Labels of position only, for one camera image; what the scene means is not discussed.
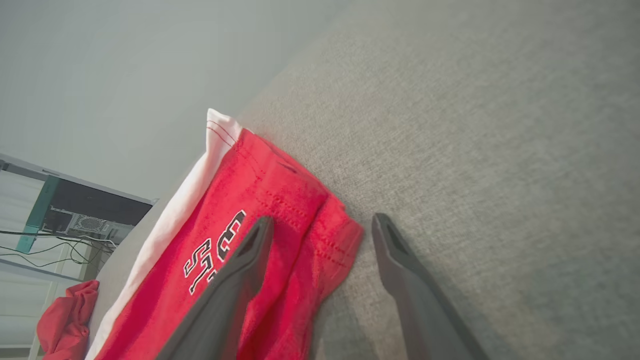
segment black cable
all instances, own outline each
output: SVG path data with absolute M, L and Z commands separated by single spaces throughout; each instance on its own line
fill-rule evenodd
M 16 231 L 7 231 L 7 230 L 0 230 L 0 234 L 9 234 L 9 235 L 28 235 L 28 236 L 37 236 L 37 237 L 47 237 L 47 236 L 53 236 L 53 237 L 58 237 L 58 236 L 64 236 L 66 238 L 72 238 L 72 239 L 80 239 L 80 240 L 88 240 L 86 237 L 82 237 L 82 236 L 76 236 L 76 235 L 66 235 L 66 234 L 33 234 L 33 233 L 18 233 Z
M 26 236 L 34 236 L 37 238 L 40 237 L 56 237 L 56 238 L 60 238 L 60 236 L 63 236 L 67 241 L 75 241 L 75 240 L 69 240 L 69 239 L 78 239 L 78 240 L 84 240 L 84 241 L 90 241 L 90 242 L 97 242 L 103 246 L 105 246 L 107 249 L 109 249 L 110 252 L 113 252 L 113 250 L 108 247 L 106 244 L 110 243 L 109 241 L 100 241 L 100 240 L 95 240 L 95 239 L 91 239 L 89 236 L 76 236 L 76 235 L 67 235 L 67 234 L 33 234 L 33 233 L 20 233 L 17 231 L 7 231 L 7 230 L 0 230 L 0 234 L 9 234 L 9 235 L 26 235 Z
M 97 266 L 95 266 L 94 264 L 92 264 L 92 262 L 93 262 L 93 260 L 94 260 L 94 259 L 95 259 L 99 254 L 100 254 L 100 252 L 96 253 L 96 254 L 91 258 L 91 260 L 88 260 L 88 259 L 86 259 L 84 256 L 82 256 L 82 254 L 80 254 L 80 252 L 79 252 L 78 250 L 76 250 L 76 246 L 78 245 L 78 243 L 81 243 L 81 242 L 80 242 L 80 241 L 79 241 L 79 242 L 76 242 L 76 243 L 75 243 L 75 244 L 73 244 L 73 245 L 71 245 L 71 244 L 69 244 L 69 243 L 67 243 L 67 242 L 65 242 L 65 243 L 59 243 L 59 244 L 54 245 L 54 246 L 52 246 L 52 247 L 50 247 L 50 248 L 48 248 L 48 249 L 44 249 L 44 250 L 40 250 L 40 251 L 36 251 L 36 252 L 30 252 L 29 254 L 25 254 L 25 255 L 35 255 L 35 254 L 39 254 L 39 253 L 41 253 L 41 252 L 49 251 L 49 250 L 55 249 L 56 247 L 59 247 L 59 246 L 61 246 L 61 245 L 67 244 L 67 245 L 71 246 L 72 251 L 75 251 L 78 255 L 80 255 L 80 257 L 81 257 L 81 258 L 83 258 L 83 259 L 86 261 L 85 263 L 83 263 L 83 262 L 81 262 L 81 261 L 78 261 L 78 260 L 74 259 L 74 258 L 73 258 L 73 252 L 71 252 L 71 253 L 70 253 L 71 258 L 68 258 L 68 259 L 62 259 L 62 260 L 58 260 L 58 261 L 53 261 L 52 263 L 48 263 L 48 264 L 44 264 L 44 265 L 36 265 L 36 264 L 32 263 L 29 259 L 25 258 L 24 256 L 22 256 L 22 255 L 20 255 L 20 254 L 0 254 L 0 256 L 7 256 L 7 255 L 19 256 L 19 257 L 21 257 L 22 259 L 24 259 L 25 261 L 27 261 L 29 264 L 31 264 L 31 265 L 33 265 L 33 266 L 35 266 L 35 267 L 37 267 L 37 268 L 42 268 L 42 267 L 45 267 L 45 266 L 47 266 L 47 265 L 51 265 L 51 264 L 55 264 L 55 263 L 60 263 L 60 262 L 62 262 L 62 261 L 68 261 L 68 260 L 71 260 L 71 261 L 73 261 L 74 263 L 76 263 L 76 264 L 78 264 L 78 265 L 89 264 L 89 265 L 91 265 L 91 266 L 94 266 L 95 268 L 98 268 Z M 19 251 L 17 251 L 17 250 L 13 250 L 13 249 L 11 249 L 11 248 L 4 247 L 4 246 L 0 246 L 0 249 L 5 249 L 5 250 L 10 250 L 10 251 L 19 252 Z
M 64 241 L 71 241 L 71 242 L 74 242 L 74 243 L 83 243 L 83 241 L 82 241 L 82 240 L 65 239 L 65 238 L 61 238 L 61 237 L 59 237 L 59 236 L 56 236 L 56 238 L 57 238 L 57 239 L 60 239 L 60 240 L 64 240 Z M 96 247 L 96 246 L 92 245 L 91 243 L 83 243 L 83 244 L 85 244 L 85 245 L 87 245 L 87 246 L 90 246 L 90 247 L 92 247 L 92 248 L 94 248 L 94 249 L 97 249 L 98 251 L 103 251 L 103 252 L 107 252 L 107 253 L 109 253 L 109 254 L 113 254 L 113 250 L 111 250 L 111 248 L 110 248 L 110 247 L 105 246 L 101 241 L 98 241 L 98 244 L 99 244 L 101 247 Z

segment fabric texture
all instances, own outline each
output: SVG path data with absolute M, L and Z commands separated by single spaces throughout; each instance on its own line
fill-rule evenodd
M 71 286 L 45 310 L 36 333 L 45 360 L 80 360 L 89 340 L 86 323 L 98 298 L 99 282 Z
M 275 221 L 274 240 L 264 284 L 248 305 L 238 358 L 307 358 L 313 315 L 349 272 L 362 228 L 291 157 L 250 131 L 227 135 L 233 146 L 204 196 L 117 314 L 104 344 L 92 345 L 96 359 L 155 359 L 263 216 Z M 159 219 L 156 227 L 164 225 Z M 139 258 L 147 259 L 143 251 Z
M 491 359 L 638 358 L 639 19 L 629 0 L 356 0 L 289 62 L 237 118 L 366 230 L 310 359 L 405 358 L 377 211 Z M 146 235 L 101 289 L 120 291 Z

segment couch cushion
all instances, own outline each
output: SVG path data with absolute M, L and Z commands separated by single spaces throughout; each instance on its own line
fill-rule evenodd
M 239 117 L 366 229 L 317 359 L 404 356 L 386 212 L 492 359 L 640 352 L 640 51 L 624 0 L 362 1 Z

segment white fabric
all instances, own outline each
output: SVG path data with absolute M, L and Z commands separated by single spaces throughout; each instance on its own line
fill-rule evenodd
M 104 346 L 115 320 L 155 265 L 160 255 L 189 218 L 213 180 L 224 155 L 240 137 L 242 127 L 216 110 L 207 112 L 207 148 L 175 192 L 140 249 L 129 278 L 117 300 L 107 311 L 85 360 L 93 360 Z

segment stitching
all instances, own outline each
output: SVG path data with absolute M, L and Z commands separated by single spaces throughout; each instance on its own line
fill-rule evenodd
M 207 120 L 207 122 L 212 122 L 212 123 L 216 124 L 217 126 L 220 126 L 220 129 L 222 129 L 222 131 L 226 132 L 226 133 L 227 133 L 227 135 L 229 135 L 229 137 L 230 137 L 233 141 L 235 141 L 235 142 L 237 141 L 237 140 L 236 140 L 233 136 L 231 136 L 231 134 L 230 134 L 230 133 L 229 133 L 229 132 L 224 128 L 224 127 L 222 127 L 222 125 L 220 125 L 219 123 L 217 123 L 217 122 L 215 122 L 215 121 L 213 121 L 213 120 Z
M 295 228 L 296 228 L 296 230 L 299 230 L 299 229 L 301 228 L 301 226 L 300 226 L 300 223 L 299 223 L 299 222 L 297 222 L 297 221 L 295 221 L 295 220 L 293 220 L 293 219 L 291 219 L 291 218 L 289 218 L 289 217 L 286 217 L 284 214 L 282 214 L 282 212 L 281 212 L 281 211 L 279 211 L 279 210 L 277 210 L 277 209 L 271 209 L 271 208 L 269 207 L 269 205 L 268 205 L 266 202 L 264 202 L 264 201 L 262 201 L 262 200 L 260 200 L 260 199 L 255 199 L 255 200 L 256 200 L 258 203 L 260 203 L 260 205 L 264 206 L 267 210 L 272 211 L 274 215 L 278 215 L 278 216 L 279 216 L 280 218 L 282 218 L 283 220 L 286 220 L 286 222 L 288 222 L 288 223 L 289 223 L 289 225 L 292 225 L 293 227 L 295 227 Z
M 316 221 L 317 221 L 318 225 L 320 225 L 320 226 L 324 229 L 324 231 L 323 231 L 323 232 L 324 232 L 324 233 L 326 233 L 326 230 L 327 230 L 326 225 L 325 225 L 325 224 L 324 224 L 320 219 L 316 219 Z M 340 224 L 340 226 L 338 226 L 338 231 L 340 231 L 341 229 L 343 229 L 343 228 L 344 228 L 344 223 L 345 223 L 345 222 L 346 222 L 346 221 L 345 221 L 345 220 L 343 220 L 343 221 L 342 221 L 342 223 Z M 325 243 L 325 244 L 329 245 L 330 247 L 332 247 L 333 249 L 338 250 L 338 251 L 339 251 L 340 253 L 342 253 L 343 255 L 348 256 L 348 257 L 350 257 L 350 258 L 354 258 L 354 257 L 355 257 L 355 254 L 348 254 L 348 253 L 346 252 L 346 250 L 343 250 L 343 249 L 342 249 L 342 247 L 340 247 L 340 245 L 338 245 L 338 244 L 337 244 L 337 243 L 335 243 L 334 241 L 329 240 L 329 238 L 328 238 L 327 236 L 322 236 L 322 237 L 320 237 L 319 239 L 320 239 L 323 243 Z
M 213 131 L 214 133 L 216 133 L 216 135 L 218 135 L 218 137 L 220 137 L 220 140 L 224 141 L 225 144 L 229 145 L 229 147 L 233 147 L 233 145 L 231 145 L 230 143 L 228 143 L 223 137 L 222 135 L 220 135 L 217 131 L 215 131 L 212 127 L 207 126 L 207 129 Z
M 249 157 L 251 157 L 251 159 L 253 159 L 253 162 L 254 162 L 256 165 L 258 165 L 258 169 L 260 169 L 260 172 L 262 172 L 262 175 L 265 175 L 265 176 L 266 176 L 267 174 L 266 174 L 266 173 L 264 172 L 264 170 L 262 169 L 262 166 L 260 166 L 260 163 L 258 163 L 258 160 L 256 160 L 256 159 L 253 157 L 253 154 L 252 154 L 249 150 L 245 149 L 244 147 L 242 147 L 241 149 L 242 149 L 244 152 L 246 152 L 246 153 L 247 153 L 247 155 L 249 155 Z
M 224 141 L 224 142 L 225 142 L 225 144 L 227 144 L 227 145 L 229 145 L 229 147 L 231 147 L 231 150 L 235 151 L 235 152 L 236 152 L 236 154 L 238 154 L 238 155 L 242 156 L 242 157 L 246 160 L 247 165 L 249 165 L 249 167 L 251 168 L 251 170 L 253 170 L 253 174 L 255 175 L 255 177 L 256 177 L 258 180 L 262 180 L 262 178 L 261 178 L 261 177 L 259 177 L 259 176 L 258 176 L 258 173 L 255 171 L 255 168 L 254 168 L 254 167 L 251 165 L 251 163 L 249 162 L 249 159 L 248 159 L 244 154 L 241 154 L 241 153 L 240 153 L 240 151 L 238 151 L 238 149 L 236 149 L 235 147 L 231 146 L 231 145 L 230 145 L 230 144 L 229 144 L 229 143 L 228 143 L 228 142 L 227 142 L 227 141 L 222 137 L 222 135 L 220 135 L 220 134 L 219 134 L 217 131 L 215 131 L 213 128 L 211 128 L 211 127 L 207 126 L 207 129 L 209 129 L 209 130 L 213 131 L 214 133 L 216 133 L 216 135 L 218 135 L 218 136 L 220 137 L 220 139 L 221 139 L 222 141 Z
M 273 193 L 271 193 L 269 190 L 265 189 L 264 193 L 271 196 L 272 198 L 274 198 L 276 201 L 278 201 L 279 203 L 281 203 L 282 205 L 284 205 L 287 209 L 294 211 L 296 214 L 300 215 L 301 217 L 306 217 L 307 214 L 294 208 L 293 206 L 289 205 L 288 203 L 286 203 L 284 200 L 282 200 L 280 197 L 278 197 L 277 195 L 274 195 Z
M 324 252 L 321 252 L 320 250 L 317 250 L 317 249 L 316 249 L 315 253 L 316 253 L 317 255 L 321 256 L 322 258 L 325 258 L 325 259 L 327 259 L 327 260 L 331 261 L 332 263 L 334 263 L 334 264 L 336 264 L 336 265 L 338 265 L 338 266 L 341 266 L 341 267 L 343 267 L 343 268 L 349 268 L 347 265 L 345 265 L 345 264 L 343 264 L 343 263 L 341 263 L 341 262 L 339 262 L 339 261 L 334 260 L 331 256 L 327 255 L 327 254 L 326 254 L 326 253 L 324 253 Z

